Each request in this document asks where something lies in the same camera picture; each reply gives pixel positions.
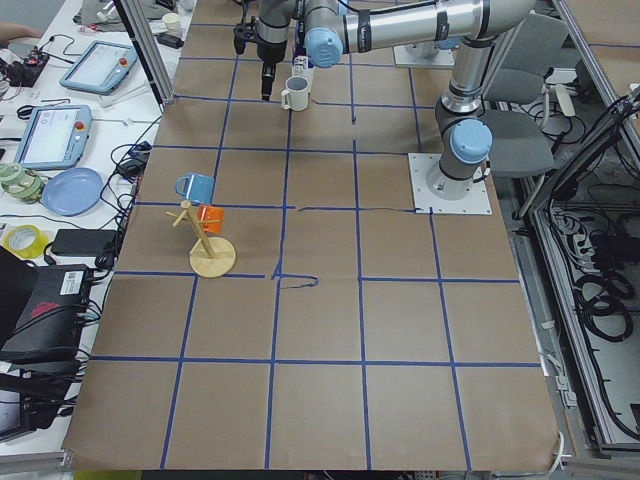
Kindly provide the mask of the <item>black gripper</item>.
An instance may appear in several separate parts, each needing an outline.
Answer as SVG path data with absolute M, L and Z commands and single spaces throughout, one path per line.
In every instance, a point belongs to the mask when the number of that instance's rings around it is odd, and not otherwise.
M 262 60 L 261 99 L 271 99 L 273 79 L 276 75 L 277 65 L 284 60 L 287 41 L 272 43 L 260 39 L 257 44 L 257 54 Z

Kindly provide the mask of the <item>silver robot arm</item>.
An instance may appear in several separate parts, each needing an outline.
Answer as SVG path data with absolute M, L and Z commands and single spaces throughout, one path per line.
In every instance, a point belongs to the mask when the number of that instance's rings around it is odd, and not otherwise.
M 257 17 L 234 29 L 243 53 L 257 46 L 263 62 L 261 95 L 269 99 L 276 66 L 286 53 L 289 25 L 302 25 L 301 44 L 315 67 L 330 68 L 345 54 L 391 48 L 402 67 L 451 68 L 449 85 L 436 105 L 436 121 L 446 155 L 452 128 L 475 118 L 498 36 L 531 12 L 530 1 L 419 1 L 383 9 L 356 9 L 343 1 L 263 1 Z

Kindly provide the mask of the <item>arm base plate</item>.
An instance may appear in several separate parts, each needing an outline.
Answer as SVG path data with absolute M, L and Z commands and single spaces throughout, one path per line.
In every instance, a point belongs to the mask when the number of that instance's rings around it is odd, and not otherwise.
M 393 48 L 396 67 L 450 70 L 454 57 L 450 49 L 441 50 L 434 42 L 422 42 Z
M 440 170 L 440 154 L 409 153 L 414 210 L 418 214 L 491 215 L 483 171 L 472 178 L 452 180 Z

